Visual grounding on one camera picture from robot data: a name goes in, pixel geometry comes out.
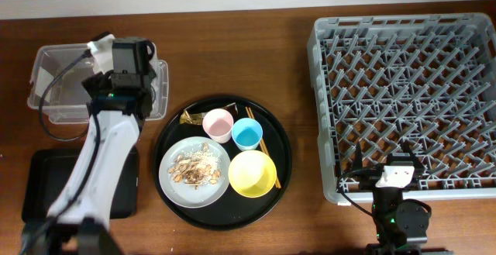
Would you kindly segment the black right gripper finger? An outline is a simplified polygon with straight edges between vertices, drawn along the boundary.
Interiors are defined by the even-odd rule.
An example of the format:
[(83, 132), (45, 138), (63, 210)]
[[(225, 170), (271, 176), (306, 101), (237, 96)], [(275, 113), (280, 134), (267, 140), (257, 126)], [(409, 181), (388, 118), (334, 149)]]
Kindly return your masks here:
[(414, 152), (412, 151), (411, 147), (410, 147), (410, 144), (407, 142), (407, 141), (402, 141), (401, 144), (401, 150), (406, 153), (407, 155), (409, 155), (411, 158), (416, 158), (416, 155), (414, 154)]
[(357, 142), (356, 146), (355, 146), (352, 168), (353, 169), (362, 169), (363, 168), (363, 153), (362, 153), (360, 142)]

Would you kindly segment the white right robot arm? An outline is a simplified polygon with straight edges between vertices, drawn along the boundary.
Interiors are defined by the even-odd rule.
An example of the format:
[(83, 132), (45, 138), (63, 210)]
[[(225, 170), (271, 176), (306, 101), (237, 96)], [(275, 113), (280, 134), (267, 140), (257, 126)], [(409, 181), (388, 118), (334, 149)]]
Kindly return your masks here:
[(349, 176), (356, 177), (359, 188), (372, 193), (369, 215), (377, 230), (377, 242), (366, 246), (366, 254), (451, 254), (451, 250), (424, 250), (432, 216), (429, 205), (406, 199), (403, 193), (419, 182), (424, 172), (420, 160), (408, 143), (401, 143), (400, 153), (389, 153), (384, 164), (363, 165), (360, 144)]

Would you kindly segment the gold snack wrapper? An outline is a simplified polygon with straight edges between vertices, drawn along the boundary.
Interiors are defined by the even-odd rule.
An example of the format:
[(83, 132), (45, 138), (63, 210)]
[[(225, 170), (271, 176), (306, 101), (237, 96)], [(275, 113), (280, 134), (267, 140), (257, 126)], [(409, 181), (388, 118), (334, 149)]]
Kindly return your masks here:
[[(226, 110), (232, 116), (238, 115), (238, 108), (235, 102), (225, 105), (221, 109)], [(179, 118), (179, 123), (199, 126), (202, 124), (206, 114), (207, 112), (190, 113), (185, 109)]]

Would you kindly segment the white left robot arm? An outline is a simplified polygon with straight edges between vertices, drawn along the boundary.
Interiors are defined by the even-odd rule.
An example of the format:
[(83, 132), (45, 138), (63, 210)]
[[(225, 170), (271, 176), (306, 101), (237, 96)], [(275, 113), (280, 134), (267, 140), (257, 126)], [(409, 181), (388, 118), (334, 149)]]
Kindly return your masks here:
[(102, 33), (64, 68), (67, 73), (84, 59), (103, 58), (98, 73), (81, 83), (91, 100), (77, 162), (46, 218), (25, 224), (22, 254), (62, 254), (71, 238), (76, 254), (122, 253), (109, 232), (110, 212), (126, 158), (153, 109), (155, 51), (146, 38)]

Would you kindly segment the white tissue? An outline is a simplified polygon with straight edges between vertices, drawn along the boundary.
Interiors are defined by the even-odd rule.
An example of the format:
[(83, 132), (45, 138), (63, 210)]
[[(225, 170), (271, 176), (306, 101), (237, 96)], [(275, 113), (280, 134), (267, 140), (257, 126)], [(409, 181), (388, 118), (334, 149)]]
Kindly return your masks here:
[(112, 45), (115, 39), (113, 34), (104, 34), (102, 38), (87, 43), (87, 47), (94, 59), (94, 74), (106, 73), (113, 69)]

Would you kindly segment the yellow bowl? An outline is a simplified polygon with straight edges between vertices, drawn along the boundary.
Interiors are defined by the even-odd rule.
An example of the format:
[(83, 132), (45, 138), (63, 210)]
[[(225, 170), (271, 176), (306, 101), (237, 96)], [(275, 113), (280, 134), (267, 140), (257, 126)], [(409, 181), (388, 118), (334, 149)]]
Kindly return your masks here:
[(246, 198), (266, 195), (276, 184), (277, 169), (272, 159), (259, 150), (237, 154), (228, 170), (233, 190)]

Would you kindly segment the pink cup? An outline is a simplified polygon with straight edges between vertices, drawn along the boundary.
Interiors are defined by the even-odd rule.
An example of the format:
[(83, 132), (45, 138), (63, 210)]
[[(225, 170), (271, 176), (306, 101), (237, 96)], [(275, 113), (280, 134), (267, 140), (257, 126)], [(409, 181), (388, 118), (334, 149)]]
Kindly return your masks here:
[(213, 109), (202, 120), (203, 130), (217, 143), (227, 143), (231, 139), (233, 124), (233, 116), (225, 109)]

